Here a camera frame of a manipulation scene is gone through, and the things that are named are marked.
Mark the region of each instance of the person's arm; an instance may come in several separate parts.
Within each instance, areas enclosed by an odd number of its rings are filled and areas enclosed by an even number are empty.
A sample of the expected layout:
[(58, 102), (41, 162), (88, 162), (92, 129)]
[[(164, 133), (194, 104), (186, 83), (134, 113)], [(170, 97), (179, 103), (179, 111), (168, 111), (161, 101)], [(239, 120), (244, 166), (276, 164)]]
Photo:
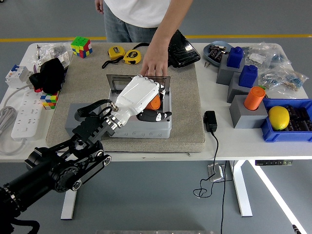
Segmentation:
[(100, 14), (104, 14), (103, 12), (103, 0), (94, 0), (94, 3), (96, 5), (96, 10)]
[(193, 0), (171, 0), (168, 10), (157, 28), (143, 59), (140, 74), (167, 76), (168, 46), (171, 37), (181, 25)]

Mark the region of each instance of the yellow lemon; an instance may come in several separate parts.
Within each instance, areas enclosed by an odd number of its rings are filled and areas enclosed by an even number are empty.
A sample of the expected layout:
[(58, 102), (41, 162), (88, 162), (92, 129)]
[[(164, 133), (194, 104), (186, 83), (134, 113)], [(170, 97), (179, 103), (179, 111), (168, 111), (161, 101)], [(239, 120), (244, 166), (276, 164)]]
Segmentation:
[(269, 110), (269, 120), (273, 129), (283, 130), (289, 123), (289, 113), (285, 107), (274, 106)]

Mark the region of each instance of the black wallet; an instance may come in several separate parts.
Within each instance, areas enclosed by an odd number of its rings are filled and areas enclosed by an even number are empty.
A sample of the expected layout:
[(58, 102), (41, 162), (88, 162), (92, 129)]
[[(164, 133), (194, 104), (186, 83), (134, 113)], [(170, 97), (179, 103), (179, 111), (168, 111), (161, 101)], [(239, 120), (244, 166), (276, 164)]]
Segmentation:
[(185, 67), (200, 60), (200, 55), (179, 30), (172, 36), (168, 47), (168, 66)]

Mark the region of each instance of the orange object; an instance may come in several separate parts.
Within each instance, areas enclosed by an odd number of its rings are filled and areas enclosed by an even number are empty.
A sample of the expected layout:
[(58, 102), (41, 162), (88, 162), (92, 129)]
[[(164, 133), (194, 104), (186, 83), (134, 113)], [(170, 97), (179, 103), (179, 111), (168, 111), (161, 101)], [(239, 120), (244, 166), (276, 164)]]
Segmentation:
[(248, 110), (254, 111), (259, 107), (264, 96), (265, 96), (265, 91), (262, 88), (255, 86), (248, 93), (244, 101), (244, 106)]
[(150, 103), (147, 104), (145, 109), (148, 110), (158, 110), (160, 108), (160, 97), (159, 95), (156, 95), (153, 100), (150, 101)]

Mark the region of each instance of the robotic arm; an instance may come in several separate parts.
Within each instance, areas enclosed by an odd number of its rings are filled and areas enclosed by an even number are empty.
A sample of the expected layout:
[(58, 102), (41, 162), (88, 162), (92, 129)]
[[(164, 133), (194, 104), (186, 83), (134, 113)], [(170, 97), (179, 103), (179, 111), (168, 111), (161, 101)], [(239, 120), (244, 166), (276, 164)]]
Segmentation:
[(110, 111), (104, 116), (92, 115), (73, 130), (73, 137), (51, 148), (35, 148), (25, 160), (28, 172), (0, 187), (0, 230), (10, 234), (12, 224), (33, 226), (36, 221), (20, 221), (16, 217), (51, 190), (63, 193), (76, 191), (111, 162), (104, 154), (100, 139), (103, 134), (113, 135), (124, 126), (129, 117), (141, 113), (158, 94), (159, 84), (146, 77), (134, 77), (120, 93)]

